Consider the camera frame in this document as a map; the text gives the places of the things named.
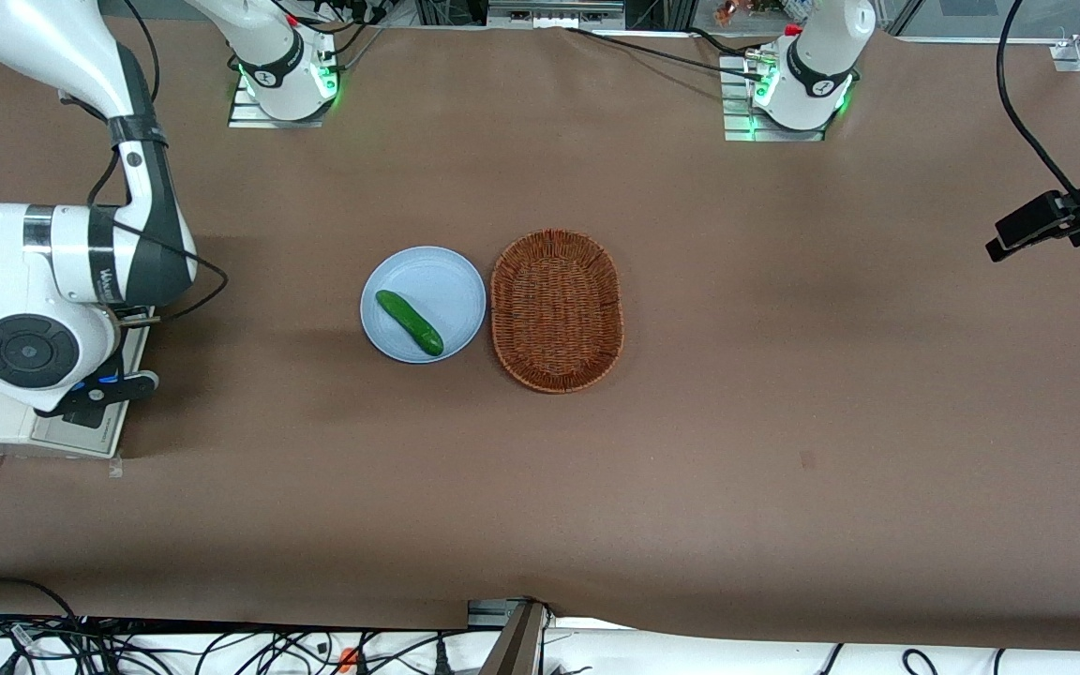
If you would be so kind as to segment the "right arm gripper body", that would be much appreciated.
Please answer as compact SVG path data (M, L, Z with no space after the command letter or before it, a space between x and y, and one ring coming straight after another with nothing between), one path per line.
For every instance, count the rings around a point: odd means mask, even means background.
M33 409L33 414L44 419L73 417L75 422L87 417L102 419L107 407L129 401L132 394L133 381L126 377L93 375L73 384L51 410Z

